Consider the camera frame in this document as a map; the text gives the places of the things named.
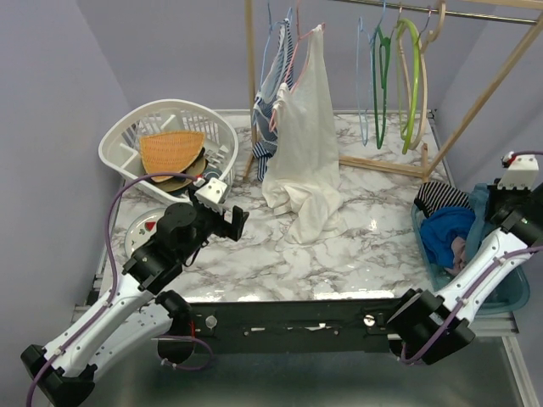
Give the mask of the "teal blue tank top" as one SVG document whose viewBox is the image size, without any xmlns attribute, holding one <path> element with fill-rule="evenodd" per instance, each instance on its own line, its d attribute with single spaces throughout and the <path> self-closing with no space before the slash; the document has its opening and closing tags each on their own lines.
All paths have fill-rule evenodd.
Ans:
<svg viewBox="0 0 543 407">
<path fill-rule="evenodd" d="M 493 226 L 486 221 L 489 198 L 489 186 L 485 183 L 476 184 L 468 194 L 468 203 L 475 216 L 466 239 L 468 261 L 472 260 L 478 252 L 481 242 L 493 230 Z"/>
</svg>

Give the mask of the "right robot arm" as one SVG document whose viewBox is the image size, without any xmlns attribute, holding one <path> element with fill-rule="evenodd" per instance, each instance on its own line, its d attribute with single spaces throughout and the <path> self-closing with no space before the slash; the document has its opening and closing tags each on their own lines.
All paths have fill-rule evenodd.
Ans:
<svg viewBox="0 0 543 407">
<path fill-rule="evenodd" d="M 494 289 L 542 251 L 542 186 L 498 206 L 496 225 L 473 259 L 437 293 L 410 289 L 390 311 L 387 327 L 402 341 L 400 362 L 432 365 L 475 339 L 470 324 Z"/>
</svg>

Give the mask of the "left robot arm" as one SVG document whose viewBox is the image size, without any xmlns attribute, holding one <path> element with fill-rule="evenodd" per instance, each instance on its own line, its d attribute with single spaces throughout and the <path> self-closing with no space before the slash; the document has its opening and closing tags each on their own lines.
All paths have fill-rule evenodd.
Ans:
<svg viewBox="0 0 543 407">
<path fill-rule="evenodd" d="M 40 389 L 55 406 L 79 406 L 108 365 L 140 342 L 166 333 L 193 341 L 191 306 L 168 285 L 211 236 L 238 241 L 248 217 L 234 207 L 226 220 L 223 210 L 198 200 L 167 207 L 148 241 L 114 272 L 110 289 L 57 338 L 23 351 L 32 378 L 26 403 Z"/>
</svg>

